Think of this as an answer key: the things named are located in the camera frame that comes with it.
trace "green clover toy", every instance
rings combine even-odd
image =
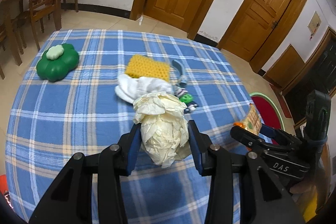
[[[55,82],[62,80],[78,63],[78,52],[73,45],[64,43],[46,50],[36,65],[36,71],[41,79]]]

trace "door handle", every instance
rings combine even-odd
[[[276,27],[276,25],[278,24],[278,22],[276,22],[275,20],[272,22],[272,29],[274,29]]]

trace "checkered blanket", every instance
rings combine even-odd
[[[64,80],[50,83],[36,74],[44,50],[71,43],[78,67]],[[109,30],[56,31],[33,60],[11,109],[6,172],[16,213],[28,220],[40,198],[76,152],[90,155],[116,143],[130,131],[134,110],[114,92],[117,76],[134,54],[154,60],[179,60],[189,79],[187,89],[199,107],[194,119],[200,132],[236,153],[246,149],[230,137],[234,121],[252,102],[240,79],[218,49],[186,39],[150,33]],[[171,82],[177,74],[171,69]],[[97,178],[93,182],[92,217],[98,223]],[[193,158],[161,169],[140,152],[135,170],[121,178],[129,223],[204,223],[210,178],[201,177]],[[240,219],[238,177],[234,175],[234,218]]]

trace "crumpled tissue paper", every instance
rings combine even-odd
[[[166,92],[148,93],[133,102],[133,121],[141,123],[142,148],[156,165],[167,168],[191,154],[185,103]]]

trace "tile floor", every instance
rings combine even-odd
[[[141,25],[139,25],[139,20],[133,21],[121,17],[85,11],[79,11],[76,13],[73,10],[62,12],[62,27],[63,29],[122,29],[139,32],[151,32],[179,38],[187,37],[186,32],[149,17],[144,17]],[[25,49],[25,53],[21,55],[22,64],[20,66],[15,64],[8,47],[6,51],[0,51],[1,66],[5,73],[5,79],[0,79],[0,87],[2,91],[6,91],[0,93],[0,175],[5,173],[4,149],[9,113],[12,103],[22,78],[37,53],[31,27],[26,24],[23,28],[27,48]],[[44,18],[44,28],[45,32],[41,33],[40,23],[36,23],[36,30],[38,30],[37,33],[41,46],[55,30],[52,18],[50,21],[48,21],[47,18]],[[284,117],[280,104],[278,103],[278,100],[268,82],[261,76],[255,74],[246,61],[225,50],[222,50],[222,52],[235,69],[237,75],[240,77],[249,93],[261,92],[273,100],[283,117],[286,131],[293,134],[293,120]]]

